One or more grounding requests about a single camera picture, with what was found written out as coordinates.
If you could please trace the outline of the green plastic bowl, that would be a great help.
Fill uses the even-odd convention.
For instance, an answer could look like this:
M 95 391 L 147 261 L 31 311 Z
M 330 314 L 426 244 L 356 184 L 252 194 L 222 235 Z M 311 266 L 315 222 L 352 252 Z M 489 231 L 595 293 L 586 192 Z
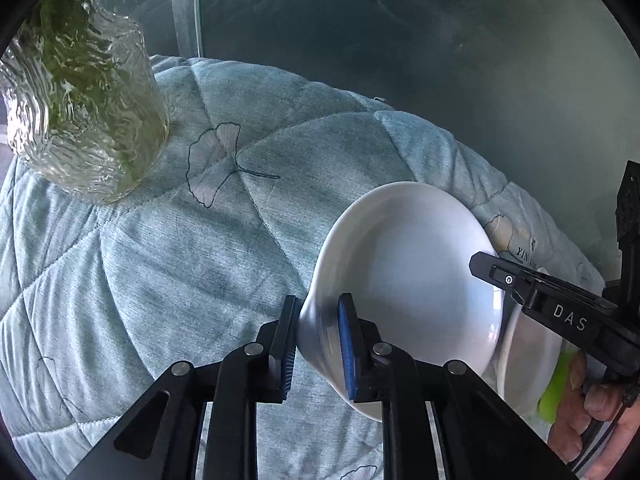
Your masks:
M 560 352 L 550 382 L 538 401 L 538 415 L 548 424 L 555 422 L 556 411 L 563 397 L 570 362 L 572 362 L 575 354 L 576 351 L 562 350 Z

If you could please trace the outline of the light blue quilted tablecloth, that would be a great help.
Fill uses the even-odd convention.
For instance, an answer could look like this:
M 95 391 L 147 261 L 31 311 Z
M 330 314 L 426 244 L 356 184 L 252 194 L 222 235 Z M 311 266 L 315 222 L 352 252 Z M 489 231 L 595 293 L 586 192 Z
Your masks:
M 152 174 L 91 205 L 14 160 L 1 188 L 1 414 L 38 479 L 63 479 L 175 361 L 215 362 L 304 296 L 338 216 L 372 188 L 436 186 L 499 246 L 604 281 L 525 190 L 447 130 L 284 70 L 162 58 L 170 136 Z

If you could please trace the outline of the small white deep plate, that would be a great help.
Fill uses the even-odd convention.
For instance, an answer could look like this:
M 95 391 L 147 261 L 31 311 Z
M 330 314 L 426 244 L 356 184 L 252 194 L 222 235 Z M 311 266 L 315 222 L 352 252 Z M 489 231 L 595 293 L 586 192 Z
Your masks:
M 297 326 L 300 353 L 347 396 L 337 304 L 348 292 L 384 341 L 419 361 L 460 360 L 484 374 L 497 348 L 502 293 L 474 278 L 469 262 L 493 251 L 472 212 L 439 188 L 395 182 L 367 192 L 322 245 Z

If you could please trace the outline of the large white deep plate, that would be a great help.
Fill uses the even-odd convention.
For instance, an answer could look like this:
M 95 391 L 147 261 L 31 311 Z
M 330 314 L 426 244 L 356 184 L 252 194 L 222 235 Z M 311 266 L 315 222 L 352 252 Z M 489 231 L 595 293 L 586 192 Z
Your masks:
M 514 412 L 536 413 L 551 382 L 562 338 L 538 324 L 516 304 L 509 318 L 497 364 L 498 395 Z

